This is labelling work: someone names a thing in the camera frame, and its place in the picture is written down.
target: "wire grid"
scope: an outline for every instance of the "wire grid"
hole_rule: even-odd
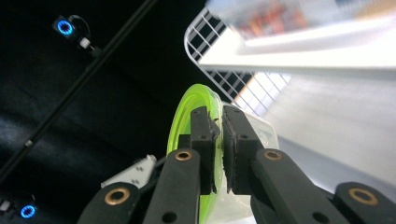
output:
[[[226,30],[224,22],[214,18],[204,8],[192,21],[184,36],[189,58],[227,96],[232,104],[262,116],[288,84],[290,75],[234,70],[208,70],[199,60]]]

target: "blue ring light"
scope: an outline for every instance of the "blue ring light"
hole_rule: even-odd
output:
[[[32,205],[26,205],[21,210],[21,217],[31,218],[35,215],[35,207]]]
[[[69,21],[58,21],[57,28],[63,35],[71,35],[74,31],[73,25]]]

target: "black rod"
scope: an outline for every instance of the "black rod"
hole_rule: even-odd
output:
[[[25,142],[24,146],[16,151],[11,158],[8,159],[6,164],[0,170],[0,184],[8,177],[8,175],[15,169],[15,167],[21,162],[24,156],[30,151],[35,143],[41,138],[41,136],[47,131],[47,129],[59,118],[64,110],[70,105],[70,103],[78,96],[78,93],[82,90],[85,84],[93,77],[98,70],[103,66],[106,60],[114,53],[117,47],[125,40],[125,38],[132,32],[136,25],[145,17],[149,10],[155,5],[158,0],[147,0],[145,1],[131,16],[131,18],[125,22],[120,30],[114,35],[114,37],[108,42],[103,49],[102,53],[96,57],[91,64],[89,64],[84,73],[76,80],[76,82],[69,88],[62,100],[56,107],[49,113],[35,128],[33,134]]]

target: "clear plastic container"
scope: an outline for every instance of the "clear plastic container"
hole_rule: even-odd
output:
[[[206,7],[245,40],[348,21],[380,0],[210,0]]]

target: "white shelf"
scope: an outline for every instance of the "white shelf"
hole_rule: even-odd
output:
[[[290,73],[396,71],[396,15],[244,43],[227,29],[199,61],[205,69]]]

